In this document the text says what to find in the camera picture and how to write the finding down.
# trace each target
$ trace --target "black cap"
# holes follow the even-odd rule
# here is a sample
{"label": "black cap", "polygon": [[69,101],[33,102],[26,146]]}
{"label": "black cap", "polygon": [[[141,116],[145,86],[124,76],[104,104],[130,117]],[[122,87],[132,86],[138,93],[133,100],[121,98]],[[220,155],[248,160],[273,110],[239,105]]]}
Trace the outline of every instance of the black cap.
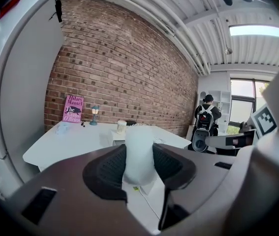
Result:
{"label": "black cap", "polygon": [[205,99],[203,99],[204,102],[210,102],[210,101],[213,101],[214,98],[211,94],[207,94]]}

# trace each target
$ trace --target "red light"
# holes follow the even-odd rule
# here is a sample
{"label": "red light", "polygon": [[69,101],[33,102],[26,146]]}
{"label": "red light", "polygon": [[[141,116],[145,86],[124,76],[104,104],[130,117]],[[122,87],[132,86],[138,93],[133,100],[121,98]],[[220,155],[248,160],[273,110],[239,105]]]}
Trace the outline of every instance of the red light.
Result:
{"label": "red light", "polygon": [[16,6],[19,3],[20,0],[10,0],[9,3],[7,3],[1,10],[0,10],[0,19],[14,6]]}

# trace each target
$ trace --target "window frame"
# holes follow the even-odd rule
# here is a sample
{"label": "window frame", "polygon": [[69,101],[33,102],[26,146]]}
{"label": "window frame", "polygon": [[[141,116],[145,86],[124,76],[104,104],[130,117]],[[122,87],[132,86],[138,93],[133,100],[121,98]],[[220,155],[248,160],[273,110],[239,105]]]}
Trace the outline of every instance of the window frame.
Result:
{"label": "window frame", "polygon": [[252,102],[252,113],[256,112],[256,85],[255,82],[262,82],[262,83],[269,83],[269,81],[263,81],[263,80],[256,80],[256,79],[241,79],[241,78],[230,78],[231,81],[250,81],[253,83],[253,97],[250,96],[241,96],[241,95],[233,95],[231,91],[231,106],[230,106],[230,115],[229,115],[229,124],[228,126],[234,126],[234,127],[240,127],[240,123],[230,121],[231,118],[231,111],[232,111],[232,101],[246,101],[246,102]]}

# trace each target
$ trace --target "book cover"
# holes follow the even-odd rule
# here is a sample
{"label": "book cover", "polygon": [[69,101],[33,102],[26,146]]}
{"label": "book cover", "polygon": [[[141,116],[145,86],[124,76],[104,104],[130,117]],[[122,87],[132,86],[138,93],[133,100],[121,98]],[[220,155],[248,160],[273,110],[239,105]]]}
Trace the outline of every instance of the book cover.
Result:
{"label": "book cover", "polygon": [[66,98],[62,120],[75,123],[80,122],[83,103],[83,97],[68,95]]}

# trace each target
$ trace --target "white corrugated ceiling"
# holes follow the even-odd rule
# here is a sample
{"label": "white corrugated ceiling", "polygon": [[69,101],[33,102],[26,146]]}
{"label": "white corrugated ceiling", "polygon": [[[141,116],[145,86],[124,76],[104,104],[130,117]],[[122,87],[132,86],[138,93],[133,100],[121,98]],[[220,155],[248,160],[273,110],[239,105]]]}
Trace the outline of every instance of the white corrugated ceiling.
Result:
{"label": "white corrugated ceiling", "polygon": [[[279,27],[279,14],[270,4],[256,0],[233,0],[232,6],[223,0],[108,1],[134,11],[165,32],[200,75],[208,74],[209,69],[241,70],[244,64],[246,70],[279,71],[279,38],[231,37],[229,33],[229,26],[233,25]],[[232,54],[225,54],[227,47]]]}

